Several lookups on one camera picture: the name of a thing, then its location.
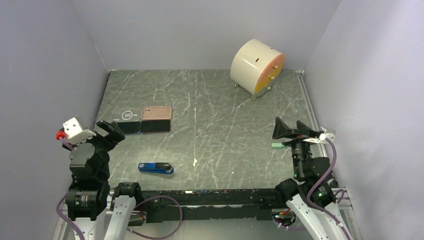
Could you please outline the black phone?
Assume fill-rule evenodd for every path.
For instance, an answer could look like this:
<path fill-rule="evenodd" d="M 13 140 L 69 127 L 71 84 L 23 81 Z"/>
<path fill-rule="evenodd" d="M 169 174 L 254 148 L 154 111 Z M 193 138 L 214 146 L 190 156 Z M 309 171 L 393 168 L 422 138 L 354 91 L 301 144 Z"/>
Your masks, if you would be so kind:
<path fill-rule="evenodd" d="M 170 119 L 144 120 L 140 123 L 141 134 L 167 133 L 170 130 Z"/>

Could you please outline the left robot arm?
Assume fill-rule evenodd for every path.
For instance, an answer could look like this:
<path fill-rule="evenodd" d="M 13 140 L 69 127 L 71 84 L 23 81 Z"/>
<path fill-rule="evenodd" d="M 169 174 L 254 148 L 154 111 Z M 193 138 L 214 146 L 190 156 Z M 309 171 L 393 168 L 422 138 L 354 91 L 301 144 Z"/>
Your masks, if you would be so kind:
<path fill-rule="evenodd" d="M 134 210 L 143 203 L 139 183 L 121 182 L 113 189 L 109 185 L 110 156 L 126 136 L 116 122 L 100 120 L 101 135 L 73 117 L 63 123 L 56 138 L 70 151 L 69 169 L 72 182 L 60 200 L 67 213 L 56 206 L 59 216 L 72 227 L 80 240 L 123 240 Z"/>

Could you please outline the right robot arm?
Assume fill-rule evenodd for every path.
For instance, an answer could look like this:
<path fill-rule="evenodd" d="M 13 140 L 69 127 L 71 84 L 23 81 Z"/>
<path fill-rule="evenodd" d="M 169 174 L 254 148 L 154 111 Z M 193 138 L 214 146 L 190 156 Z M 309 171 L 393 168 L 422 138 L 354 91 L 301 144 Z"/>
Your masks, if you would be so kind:
<path fill-rule="evenodd" d="M 313 130 L 302 121 L 290 128 L 280 117 L 275 118 L 272 138 L 282 139 L 291 149 L 293 178 L 275 186 L 275 202 L 286 211 L 273 215 L 277 226 L 296 231 L 303 226 L 314 240 L 351 240 L 352 234 L 342 218 L 336 193 L 330 186 L 337 161 L 334 146 L 336 132 L 321 127 Z"/>

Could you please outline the pink phone case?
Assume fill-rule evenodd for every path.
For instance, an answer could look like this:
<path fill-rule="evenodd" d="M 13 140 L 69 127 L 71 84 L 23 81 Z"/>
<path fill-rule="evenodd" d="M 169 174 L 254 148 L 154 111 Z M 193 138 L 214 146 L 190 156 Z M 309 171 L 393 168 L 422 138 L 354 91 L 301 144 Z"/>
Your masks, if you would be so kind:
<path fill-rule="evenodd" d="M 171 106 L 146 106 L 142 108 L 141 119 L 147 120 L 170 120 L 172 118 Z"/>

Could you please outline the dark blue-edged phone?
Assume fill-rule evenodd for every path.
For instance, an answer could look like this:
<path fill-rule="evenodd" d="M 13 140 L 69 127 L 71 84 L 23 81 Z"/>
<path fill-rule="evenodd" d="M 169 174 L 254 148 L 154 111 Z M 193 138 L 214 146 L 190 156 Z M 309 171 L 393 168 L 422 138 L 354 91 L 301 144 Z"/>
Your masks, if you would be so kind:
<path fill-rule="evenodd" d="M 118 122 L 117 126 L 125 135 L 138 135 L 141 133 L 140 121 Z"/>

